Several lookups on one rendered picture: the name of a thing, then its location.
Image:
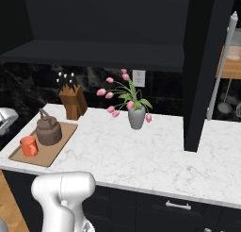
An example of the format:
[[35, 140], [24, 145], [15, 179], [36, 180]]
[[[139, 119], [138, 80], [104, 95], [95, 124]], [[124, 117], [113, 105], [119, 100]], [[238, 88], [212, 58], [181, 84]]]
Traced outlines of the brown kettle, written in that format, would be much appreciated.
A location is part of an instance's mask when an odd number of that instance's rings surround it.
[[62, 139], [60, 123], [43, 108], [40, 109], [40, 119], [37, 121], [36, 134], [39, 142], [45, 146], [55, 145]]

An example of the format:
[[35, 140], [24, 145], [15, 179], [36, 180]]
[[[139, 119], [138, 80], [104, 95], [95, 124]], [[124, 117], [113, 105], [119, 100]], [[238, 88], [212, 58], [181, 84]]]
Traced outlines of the black upper cabinet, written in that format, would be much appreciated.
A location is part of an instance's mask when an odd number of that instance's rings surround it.
[[0, 60], [179, 73], [191, 0], [0, 0]]

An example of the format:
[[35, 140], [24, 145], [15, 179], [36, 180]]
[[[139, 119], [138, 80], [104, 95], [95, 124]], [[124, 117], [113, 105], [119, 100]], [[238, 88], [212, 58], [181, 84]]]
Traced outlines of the black cabinet door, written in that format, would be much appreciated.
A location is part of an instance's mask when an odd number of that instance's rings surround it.
[[190, 0], [183, 68], [184, 149], [196, 152], [234, 0]]

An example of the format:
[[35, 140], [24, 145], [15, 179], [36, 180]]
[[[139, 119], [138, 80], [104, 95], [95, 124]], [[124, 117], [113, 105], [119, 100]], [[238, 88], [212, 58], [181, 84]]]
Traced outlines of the orange mug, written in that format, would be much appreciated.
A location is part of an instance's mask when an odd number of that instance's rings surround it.
[[21, 138], [20, 145], [26, 157], [34, 157], [39, 152], [39, 148], [34, 136], [25, 136]]

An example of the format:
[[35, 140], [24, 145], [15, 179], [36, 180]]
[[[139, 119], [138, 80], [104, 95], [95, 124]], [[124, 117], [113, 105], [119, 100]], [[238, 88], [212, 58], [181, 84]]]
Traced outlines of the grey vase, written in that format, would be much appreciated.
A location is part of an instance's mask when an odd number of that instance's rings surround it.
[[133, 108], [128, 111], [128, 119], [130, 122], [130, 126], [135, 129], [139, 130], [145, 119], [146, 109], [141, 107], [141, 109], [134, 110]]

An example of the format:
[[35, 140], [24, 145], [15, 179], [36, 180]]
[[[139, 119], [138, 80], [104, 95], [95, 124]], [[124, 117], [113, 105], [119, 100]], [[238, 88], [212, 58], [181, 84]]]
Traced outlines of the pink tulips bouquet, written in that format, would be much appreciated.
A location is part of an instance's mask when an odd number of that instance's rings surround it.
[[[109, 84], [118, 84], [118, 87], [116, 87], [114, 90], [106, 90], [101, 88], [96, 92], [97, 96], [104, 96], [106, 99], [111, 99], [115, 94], [117, 94], [119, 98], [123, 100], [121, 104], [108, 107], [107, 111], [111, 113], [114, 118], [119, 116], [120, 109], [123, 107], [126, 107], [127, 110], [132, 111], [138, 111], [141, 110], [141, 108], [145, 108], [145, 110], [148, 112], [149, 109], [153, 107], [152, 104], [143, 97], [137, 98], [137, 94], [140, 93], [141, 90], [136, 91], [133, 81], [128, 75], [126, 69], [121, 70], [121, 77], [124, 81], [128, 82], [129, 87], [124, 86], [112, 77], [108, 77], [105, 81]], [[152, 121], [152, 115], [149, 112], [144, 116], [144, 118], [148, 123]]]

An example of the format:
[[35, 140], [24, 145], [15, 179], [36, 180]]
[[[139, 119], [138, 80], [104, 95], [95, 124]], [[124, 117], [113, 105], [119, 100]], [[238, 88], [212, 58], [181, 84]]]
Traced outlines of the wooden knife block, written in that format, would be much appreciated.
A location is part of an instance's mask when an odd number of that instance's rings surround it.
[[80, 85], [75, 90], [65, 87], [59, 92], [59, 98], [66, 109], [66, 118], [68, 120], [77, 121], [88, 109], [88, 104]]

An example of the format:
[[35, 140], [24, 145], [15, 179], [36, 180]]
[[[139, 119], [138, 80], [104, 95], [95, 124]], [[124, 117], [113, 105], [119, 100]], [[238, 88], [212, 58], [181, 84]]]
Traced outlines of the black lower cabinets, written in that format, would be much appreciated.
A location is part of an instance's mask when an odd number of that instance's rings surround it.
[[[33, 197], [31, 186], [39, 175], [4, 170], [4, 177], [31, 232], [41, 232], [43, 211]], [[142, 185], [97, 185], [83, 203], [86, 218], [95, 232], [136, 232], [137, 194], [146, 193], [221, 207], [214, 232], [241, 232], [241, 187], [176, 183], [173, 187]]]

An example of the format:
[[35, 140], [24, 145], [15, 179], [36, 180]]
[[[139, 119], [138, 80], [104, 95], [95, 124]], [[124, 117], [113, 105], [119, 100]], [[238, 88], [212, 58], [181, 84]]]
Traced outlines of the silver hanging ladle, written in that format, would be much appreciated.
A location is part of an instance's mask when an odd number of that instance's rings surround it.
[[228, 92], [230, 89], [229, 87], [226, 90], [224, 100], [221, 103], [219, 103], [217, 106], [218, 111], [223, 114], [229, 114], [233, 110], [231, 105], [226, 102], [227, 95], [228, 95]]

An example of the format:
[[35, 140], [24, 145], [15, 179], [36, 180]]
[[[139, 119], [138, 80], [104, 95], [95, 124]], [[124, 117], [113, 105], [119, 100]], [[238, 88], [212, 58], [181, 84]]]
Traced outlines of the grey metal appliance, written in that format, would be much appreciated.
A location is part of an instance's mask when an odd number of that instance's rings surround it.
[[0, 136], [4, 136], [18, 118], [19, 115], [13, 108], [0, 108]]

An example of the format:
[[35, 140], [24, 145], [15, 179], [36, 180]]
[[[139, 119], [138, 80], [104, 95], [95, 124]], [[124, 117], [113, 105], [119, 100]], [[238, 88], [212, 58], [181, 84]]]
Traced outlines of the black drawer front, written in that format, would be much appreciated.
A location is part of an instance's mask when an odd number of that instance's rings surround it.
[[[191, 205], [191, 210], [166, 207], [170, 200], [177, 205]], [[221, 207], [176, 198], [138, 193], [136, 232], [215, 231]]]

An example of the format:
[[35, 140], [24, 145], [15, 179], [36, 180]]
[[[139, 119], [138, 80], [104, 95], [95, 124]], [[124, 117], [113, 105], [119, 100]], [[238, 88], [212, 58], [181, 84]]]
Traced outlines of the white wall outlet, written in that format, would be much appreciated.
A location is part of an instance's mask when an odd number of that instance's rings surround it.
[[133, 70], [133, 84], [135, 87], [145, 87], [146, 72], [144, 70]]

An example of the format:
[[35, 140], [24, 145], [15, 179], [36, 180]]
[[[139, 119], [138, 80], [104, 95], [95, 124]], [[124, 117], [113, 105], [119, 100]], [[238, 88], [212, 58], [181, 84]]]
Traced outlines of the wooden wall shelf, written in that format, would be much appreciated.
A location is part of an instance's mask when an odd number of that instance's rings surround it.
[[221, 77], [241, 79], [241, 46], [229, 47]]

